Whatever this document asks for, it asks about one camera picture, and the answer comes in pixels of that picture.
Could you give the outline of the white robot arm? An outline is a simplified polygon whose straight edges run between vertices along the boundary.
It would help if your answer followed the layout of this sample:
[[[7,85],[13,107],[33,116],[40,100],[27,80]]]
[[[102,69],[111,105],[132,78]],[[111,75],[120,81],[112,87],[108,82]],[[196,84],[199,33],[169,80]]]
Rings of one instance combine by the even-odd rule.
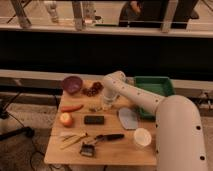
[[[208,171],[201,117],[191,100],[132,86],[122,71],[105,75],[102,84],[105,103],[122,95],[156,116],[157,171]]]

